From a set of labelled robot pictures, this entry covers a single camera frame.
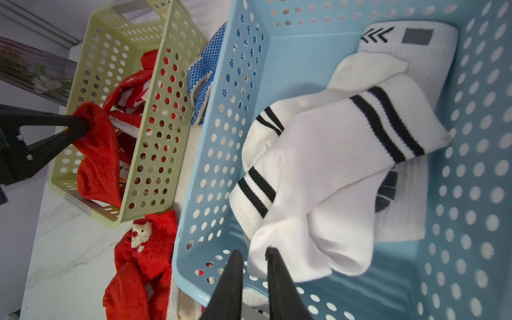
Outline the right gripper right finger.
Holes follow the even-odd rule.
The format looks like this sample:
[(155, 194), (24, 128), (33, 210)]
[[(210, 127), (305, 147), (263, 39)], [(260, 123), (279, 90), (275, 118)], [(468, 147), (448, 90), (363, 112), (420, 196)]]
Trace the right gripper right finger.
[(299, 296), (279, 250), (275, 247), (268, 247), (265, 258), (269, 284), (270, 319), (313, 319)]

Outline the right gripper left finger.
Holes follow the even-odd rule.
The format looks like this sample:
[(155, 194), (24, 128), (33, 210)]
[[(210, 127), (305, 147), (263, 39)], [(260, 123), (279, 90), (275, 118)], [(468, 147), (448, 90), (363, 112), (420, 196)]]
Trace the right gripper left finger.
[(218, 281), (205, 312), (200, 320), (240, 320), (243, 290), (243, 255), (240, 250), (232, 252)]

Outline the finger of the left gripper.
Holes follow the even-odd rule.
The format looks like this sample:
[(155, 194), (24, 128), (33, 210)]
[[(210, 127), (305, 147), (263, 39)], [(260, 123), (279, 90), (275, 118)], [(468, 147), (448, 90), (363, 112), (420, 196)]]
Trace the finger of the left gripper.
[[(49, 137), (25, 140), (23, 127), (62, 127)], [(1, 106), (1, 184), (32, 178), (62, 151), (89, 131), (87, 120), (71, 115)]]

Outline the white sock black stripes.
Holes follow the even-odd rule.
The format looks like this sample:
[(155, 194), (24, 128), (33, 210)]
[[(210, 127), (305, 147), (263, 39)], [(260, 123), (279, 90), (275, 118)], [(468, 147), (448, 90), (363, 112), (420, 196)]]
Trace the white sock black stripes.
[[(294, 281), (333, 272), (357, 276), (371, 265), (377, 191), (392, 167), (415, 154), (398, 130), (398, 111), (413, 108), (400, 88), (412, 84), (410, 77), (398, 75), (343, 101), (301, 113), (264, 154), (294, 155), (315, 168), (307, 180), (309, 241), (275, 247)], [(267, 276), (268, 247), (249, 248), (250, 275)]]

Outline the red white striped santa sock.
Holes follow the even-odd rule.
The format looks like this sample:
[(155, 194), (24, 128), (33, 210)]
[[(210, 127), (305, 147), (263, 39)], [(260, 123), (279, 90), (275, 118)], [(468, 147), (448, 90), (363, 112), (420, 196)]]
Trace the red white striped santa sock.
[(103, 104), (114, 128), (133, 138), (139, 134), (157, 56), (158, 50), (144, 53), (141, 57), (142, 70), (125, 78)]

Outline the white sock black bands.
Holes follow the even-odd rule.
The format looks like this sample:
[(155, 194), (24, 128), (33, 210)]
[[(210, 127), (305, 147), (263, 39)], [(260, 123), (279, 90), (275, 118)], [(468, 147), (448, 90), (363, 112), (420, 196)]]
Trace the white sock black bands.
[(408, 61), (386, 53), (354, 53), (337, 66), (326, 89), (272, 103), (249, 128), (241, 152), (243, 170), (256, 163), (296, 115), (361, 93), (404, 73), (408, 65)]

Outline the white grey sport sock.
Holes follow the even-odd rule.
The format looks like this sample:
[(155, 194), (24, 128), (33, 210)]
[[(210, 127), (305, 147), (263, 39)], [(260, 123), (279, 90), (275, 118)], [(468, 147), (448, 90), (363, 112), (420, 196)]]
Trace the white grey sport sock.
[(414, 84), (404, 85), (401, 93), (411, 100), (412, 110), (399, 110), (398, 126), (413, 159), (396, 165), (389, 172), (395, 181), (395, 197), (385, 209), (377, 209), (375, 241), (417, 241), (425, 237), (427, 212), (427, 155), (448, 145), (451, 138), (435, 116), (457, 49), (457, 28), (437, 21), (387, 21), (368, 25), (358, 50), (387, 53), (406, 61), (404, 74)]
[(171, 278), (166, 320), (198, 320), (202, 316), (202, 306), (189, 297)]

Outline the white sock red trim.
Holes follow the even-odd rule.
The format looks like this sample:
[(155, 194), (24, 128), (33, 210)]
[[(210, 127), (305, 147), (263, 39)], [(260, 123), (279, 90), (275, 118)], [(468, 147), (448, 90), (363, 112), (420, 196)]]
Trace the white sock red trim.
[(250, 247), (284, 247), (309, 241), (307, 180), (314, 166), (294, 155), (264, 155), (237, 182), (231, 210)]

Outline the green plastic basket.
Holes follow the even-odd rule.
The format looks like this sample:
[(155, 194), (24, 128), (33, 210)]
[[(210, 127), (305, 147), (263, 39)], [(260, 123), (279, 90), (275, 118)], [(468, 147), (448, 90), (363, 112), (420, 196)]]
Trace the green plastic basket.
[(102, 105), (127, 76), (141, 69), (142, 55), (157, 50), (149, 100), (136, 136), (121, 207), (80, 196), (77, 172), (83, 155), (69, 146), (54, 160), (49, 187), (100, 224), (167, 211), (173, 205), (193, 113), (187, 89), (189, 66), (207, 38), (181, 1), (120, 1), (89, 18), (67, 113), (82, 103)]

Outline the dark glass vase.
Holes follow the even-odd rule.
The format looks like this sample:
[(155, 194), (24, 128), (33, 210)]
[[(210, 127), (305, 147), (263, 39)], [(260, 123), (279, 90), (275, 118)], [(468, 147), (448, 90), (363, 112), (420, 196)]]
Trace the dark glass vase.
[(68, 103), (76, 68), (70, 59), (1, 38), (1, 81), (58, 105)]

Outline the blue dotted work glove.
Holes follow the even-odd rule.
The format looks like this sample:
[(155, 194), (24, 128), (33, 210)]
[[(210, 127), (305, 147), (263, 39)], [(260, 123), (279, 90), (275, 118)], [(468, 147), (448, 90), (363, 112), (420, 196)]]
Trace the blue dotted work glove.
[(227, 22), (208, 41), (199, 58), (188, 69), (188, 93), (193, 104), (192, 127), (203, 125)]

